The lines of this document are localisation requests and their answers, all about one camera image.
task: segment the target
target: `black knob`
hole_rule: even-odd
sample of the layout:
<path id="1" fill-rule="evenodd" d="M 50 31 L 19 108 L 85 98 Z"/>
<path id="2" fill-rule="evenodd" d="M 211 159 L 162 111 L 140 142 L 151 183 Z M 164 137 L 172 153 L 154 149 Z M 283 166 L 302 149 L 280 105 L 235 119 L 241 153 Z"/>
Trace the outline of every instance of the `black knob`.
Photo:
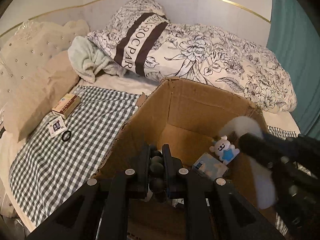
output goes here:
<path id="1" fill-rule="evenodd" d="M 159 156 L 162 158 L 162 153 L 159 151 L 152 151 L 150 157 L 153 158 L 154 156 Z"/>
<path id="2" fill-rule="evenodd" d="M 164 173 L 164 166 L 161 163 L 152 163 L 149 167 L 150 175 L 156 178 L 162 177 Z"/>
<path id="3" fill-rule="evenodd" d="M 165 189 L 165 183 L 163 179 L 155 178 L 149 183 L 149 188 L 153 193 L 161 193 Z"/>
<path id="4" fill-rule="evenodd" d="M 162 165 L 164 165 L 164 161 L 160 156 L 154 156 L 151 158 L 150 163 L 161 163 Z"/>

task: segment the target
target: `blue star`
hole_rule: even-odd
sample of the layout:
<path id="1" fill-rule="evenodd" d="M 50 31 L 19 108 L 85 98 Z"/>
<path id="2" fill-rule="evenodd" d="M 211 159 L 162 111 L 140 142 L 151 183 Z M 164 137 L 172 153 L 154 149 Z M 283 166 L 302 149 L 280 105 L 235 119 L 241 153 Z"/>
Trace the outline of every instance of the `blue star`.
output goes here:
<path id="1" fill-rule="evenodd" d="M 226 160 L 227 162 L 231 161 L 233 158 L 232 149 L 223 151 L 222 160 Z"/>

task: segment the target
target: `small box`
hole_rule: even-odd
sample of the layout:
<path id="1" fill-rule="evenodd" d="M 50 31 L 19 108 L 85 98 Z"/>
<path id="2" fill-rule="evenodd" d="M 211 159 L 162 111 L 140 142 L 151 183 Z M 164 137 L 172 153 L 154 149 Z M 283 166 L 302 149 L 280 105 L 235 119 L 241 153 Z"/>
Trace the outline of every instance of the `small box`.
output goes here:
<path id="1" fill-rule="evenodd" d="M 51 110 L 54 115 L 62 116 L 63 119 L 67 119 L 80 102 L 81 99 L 79 96 L 66 94 Z"/>
<path id="2" fill-rule="evenodd" d="M 192 170 L 202 177 L 215 180 L 228 170 L 228 167 L 208 153 L 204 153 L 192 166 Z"/>

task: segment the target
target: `white bedsheet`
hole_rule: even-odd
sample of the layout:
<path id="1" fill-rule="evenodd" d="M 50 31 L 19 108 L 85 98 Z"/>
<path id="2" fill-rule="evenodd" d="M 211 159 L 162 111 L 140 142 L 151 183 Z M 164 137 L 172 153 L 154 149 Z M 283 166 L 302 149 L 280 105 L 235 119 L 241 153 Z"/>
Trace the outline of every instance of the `white bedsheet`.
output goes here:
<path id="1" fill-rule="evenodd" d="M 110 76 L 108 74 L 97 76 L 94 84 L 90 84 L 81 79 L 78 85 L 97 86 L 106 89 L 125 91 L 133 94 L 145 93 L 146 95 L 149 95 L 156 89 L 158 83 L 147 78 L 140 77 L 133 72 L 127 72 L 123 78 L 119 76 Z M 277 114 L 273 114 L 264 111 L 263 115 L 267 125 L 279 127 L 283 130 L 295 131 L 297 135 L 300 133 L 297 124 L 289 112 L 279 112 Z M 17 211 L 23 223 L 31 232 L 36 227 L 23 213 L 18 203 L 15 201 L 8 182 L 10 166 L 14 161 L 18 151 L 24 144 L 25 140 L 22 140 L 19 143 L 14 143 L 12 135 L 8 132 L 4 132 L 2 138 L 0 139 L 0 178 L 4 184 L 4 188 L 12 202 L 13 207 Z"/>

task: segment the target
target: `white bear plush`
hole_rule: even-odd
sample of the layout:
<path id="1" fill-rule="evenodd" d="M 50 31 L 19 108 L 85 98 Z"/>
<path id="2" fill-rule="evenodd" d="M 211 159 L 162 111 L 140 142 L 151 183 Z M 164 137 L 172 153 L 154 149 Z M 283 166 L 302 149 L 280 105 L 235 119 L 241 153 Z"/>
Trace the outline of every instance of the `white bear plush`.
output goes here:
<path id="1" fill-rule="evenodd" d="M 219 141 L 212 140 L 214 146 L 209 148 L 210 152 L 215 153 L 219 156 L 219 160 L 223 162 L 223 164 L 229 164 L 240 152 L 239 149 L 231 144 L 227 140 L 227 136 L 222 136 Z"/>

